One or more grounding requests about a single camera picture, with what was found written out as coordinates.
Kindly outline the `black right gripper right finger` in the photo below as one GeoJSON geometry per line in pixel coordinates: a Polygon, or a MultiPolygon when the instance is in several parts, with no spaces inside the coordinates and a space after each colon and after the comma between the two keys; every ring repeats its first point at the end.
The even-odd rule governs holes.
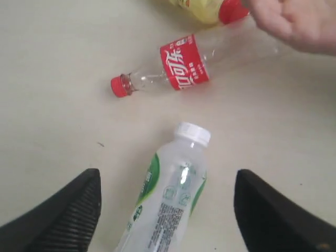
{"type": "Polygon", "coordinates": [[[335,251],[335,226],[307,212],[251,170],[237,172],[234,213],[248,251],[335,251]]]}

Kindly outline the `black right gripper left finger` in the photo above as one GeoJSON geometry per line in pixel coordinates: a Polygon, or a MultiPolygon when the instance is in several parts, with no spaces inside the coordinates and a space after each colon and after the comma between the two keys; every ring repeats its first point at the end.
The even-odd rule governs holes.
{"type": "Polygon", "coordinates": [[[98,169],[87,169],[53,196],[1,226],[1,251],[88,251],[102,208],[98,169]]]}

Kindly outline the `person's open bare hand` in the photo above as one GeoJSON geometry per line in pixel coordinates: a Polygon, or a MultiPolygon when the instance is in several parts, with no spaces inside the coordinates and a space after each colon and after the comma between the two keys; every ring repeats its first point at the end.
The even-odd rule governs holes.
{"type": "Polygon", "coordinates": [[[242,1],[256,25],[291,48],[335,56],[335,1],[242,1]]]}

